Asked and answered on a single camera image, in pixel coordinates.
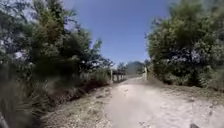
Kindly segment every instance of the foliage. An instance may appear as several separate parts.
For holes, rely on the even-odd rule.
[[[139,61],[129,62],[126,65],[126,73],[127,74],[142,74],[144,71],[144,64]]]
[[[147,65],[151,65],[151,61],[146,59],[146,60],[144,61],[144,65],[145,65],[145,66],[147,66]]]
[[[224,90],[224,70],[223,68],[214,71],[208,81],[208,87],[216,90]]]
[[[60,0],[0,1],[0,112],[10,128],[34,127],[77,90],[107,84],[101,70],[113,63],[100,54],[102,40],[92,43],[74,17]]]
[[[118,71],[125,71],[126,70],[126,66],[124,63],[119,63],[117,66],[117,70]]]
[[[214,70],[224,62],[223,14],[186,0],[169,12],[169,18],[155,20],[154,31],[147,36],[153,71],[169,84],[203,86],[206,68]]]

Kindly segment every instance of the fence post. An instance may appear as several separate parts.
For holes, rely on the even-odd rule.
[[[148,70],[147,70],[147,67],[145,67],[145,80],[148,80]]]
[[[117,82],[119,82],[119,75],[116,75],[117,76]]]
[[[110,70],[110,81],[111,81],[111,84],[114,83],[113,70]]]

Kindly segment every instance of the gravel path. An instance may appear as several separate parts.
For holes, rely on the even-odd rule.
[[[224,128],[222,105],[153,85],[134,78],[101,88],[43,120],[46,128]],[[184,90],[195,94],[196,89]]]
[[[224,107],[155,86],[141,78],[117,86],[106,112],[112,128],[224,128]]]

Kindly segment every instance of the sky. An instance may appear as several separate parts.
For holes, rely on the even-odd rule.
[[[101,54],[114,63],[148,59],[145,34],[155,18],[168,16],[171,0],[64,0],[93,41],[103,40]]]

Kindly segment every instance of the green leaves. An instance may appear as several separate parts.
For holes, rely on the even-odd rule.
[[[12,60],[20,55],[24,66],[33,65],[32,73],[42,78],[110,68],[112,62],[100,54],[102,40],[92,44],[90,32],[74,16],[60,0],[0,2],[1,53]],[[75,28],[67,29],[68,24]]]
[[[198,1],[182,0],[171,6],[170,18],[155,22],[154,31],[147,37],[148,51],[154,71],[161,79],[171,73],[190,76],[192,82],[204,67],[214,68],[220,63],[223,55],[223,44],[217,40],[220,28],[214,29],[217,19],[206,13]]]

